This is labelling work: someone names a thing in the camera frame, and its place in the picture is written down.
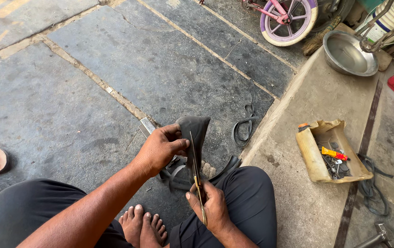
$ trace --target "hand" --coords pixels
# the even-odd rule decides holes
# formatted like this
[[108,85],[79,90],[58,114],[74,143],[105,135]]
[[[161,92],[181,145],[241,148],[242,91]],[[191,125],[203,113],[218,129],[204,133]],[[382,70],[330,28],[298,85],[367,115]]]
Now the hand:
[[160,127],[148,136],[133,162],[141,166],[150,177],[154,177],[168,165],[174,155],[186,157],[184,150],[189,144],[189,140],[181,138],[178,124]]
[[[195,190],[196,186],[194,184],[191,187],[191,192]],[[229,218],[223,190],[216,188],[207,180],[202,181],[202,189],[200,190],[203,190],[206,195],[204,212],[206,214],[207,229],[216,237],[223,232],[228,232],[229,229],[232,228],[233,223]],[[186,198],[197,217],[203,222],[200,200],[191,192],[186,193]]]

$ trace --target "black pants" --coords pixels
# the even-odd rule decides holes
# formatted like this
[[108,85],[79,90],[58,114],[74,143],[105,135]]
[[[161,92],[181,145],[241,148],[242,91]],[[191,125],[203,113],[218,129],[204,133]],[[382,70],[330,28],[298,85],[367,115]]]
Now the black pants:
[[[260,247],[276,247],[274,189],[258,167],[241,167],[217,185],[225,193],[231,221]],[[51,217],[86,195],[82,190],[48,179],[28,180],[0,192],[0,248],[16,247]],[[113,220],[96,247],[132,247],[122,226]],[[172,229],[171,248],[223,247],[195,214]]]

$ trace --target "metal bowl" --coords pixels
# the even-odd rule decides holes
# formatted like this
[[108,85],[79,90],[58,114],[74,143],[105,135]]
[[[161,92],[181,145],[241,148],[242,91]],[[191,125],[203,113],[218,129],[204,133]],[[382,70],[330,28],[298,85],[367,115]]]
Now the metal bowl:
[[372,76],[378,59],[359,47],[360,38],[343,31],[330,31],[323,39],[326,62],[334,70],[350,75]]

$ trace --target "water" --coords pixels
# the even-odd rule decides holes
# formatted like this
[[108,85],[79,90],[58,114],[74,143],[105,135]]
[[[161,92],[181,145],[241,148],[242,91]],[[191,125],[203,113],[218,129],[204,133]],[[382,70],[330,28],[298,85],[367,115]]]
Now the water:
[[336,37],[327,40],[327,46],[332,56],[344,67],[350,70],[364,73],[367,71],[367,61],[361,51],[352,43]]

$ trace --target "white bucket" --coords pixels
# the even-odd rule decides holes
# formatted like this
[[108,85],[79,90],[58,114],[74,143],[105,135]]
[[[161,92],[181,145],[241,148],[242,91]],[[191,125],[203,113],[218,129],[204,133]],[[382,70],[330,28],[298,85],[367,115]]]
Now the white bucket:
[[[370,20],[376,17],[385,8],[387,2],[388,0],[385,0],[382,4],[378,5],[378,7],[376,7],[375,12],[370,16],[368,16],[366,20],[361,25],[359,25],[358,28],[355,29],[355,31],[360,30]],[[376,21],[375,25],[371,28],[370,32],[367,34],[367,38],[369,41],[375,42],[379,40],[385,33],[388,33],[392,29],[394,29],[394,2],[390,10],[385,15],[383,15],[379,20]],[[392,41],[394,41],[394,35],[390,37],[386,41],[386,43],[390,43]]]

